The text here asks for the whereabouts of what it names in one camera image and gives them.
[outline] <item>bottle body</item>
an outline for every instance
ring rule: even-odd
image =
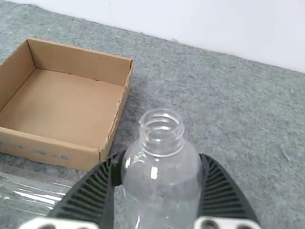
[[[130,229],[192,228],[202,168],[183,132],[175,112],[156,109],[142,117],[140,138],[126,151],[122,164]]]

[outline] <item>screw hole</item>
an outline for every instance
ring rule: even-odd
[[[39,229],[56,229],[56,228],[53,224],[47,224],[47,225],[39,227]]]
[[[217,223],[215,223],[212,220],[206,220],[204,222],[202,222],[202,229],[218,229],[218,225]]]

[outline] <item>gray carpet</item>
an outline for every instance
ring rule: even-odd
[[[304,228],[304,74],[0,0],[0,62],[27,37],[134,59],[112,152],[134,141],[145,111],[175,109],[186,137],[228,170],[263,228]],[[0,160],[62,178],[84,175],[3,154]],[[115,227],[125,228],[121,188],[115,214]]]

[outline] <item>clear plastic wrap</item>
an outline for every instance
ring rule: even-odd
[[[0,166],[0,228],[16,229],[46,215],[73,182],[11,166]]]

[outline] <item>box wall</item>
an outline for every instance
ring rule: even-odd
[[[27,41],[0,65],[0,111],[35,70]]]
[[[0,152],[81,170],[99,162],[97,149],[77,146],[0,127]]]
[[[130,59],[38,39],[28,42],[37,68],[125,86]]]
[[[120,100],[118,113],[117,113],[116,118],[113,122],[111,134],[109,135],[109,138],[108,138],[106,144],[104,145],[104,147],[101,146],[101,148],[100,148],[100,161],[105,160],[107,158],[109,152],[110,152],[110,148],[112,146],[112,142],[113,142],[113,139],[114,139],[114,136],[115,136],[115,133],[116,133],[116,129],[118,127],[121,115],[123,113],[123,110],[124,110],[124,107],[125,107],[125,104],[126,104],[126,101],[127,101],[128,93],[129,93],[129,90],[130,90],[132,68],[133,68],[133,61],[131,61],[130,72],[127,76],[127,81],[125,83],[124,91],[122,93],[122,97],[121,97],[121,100]]]

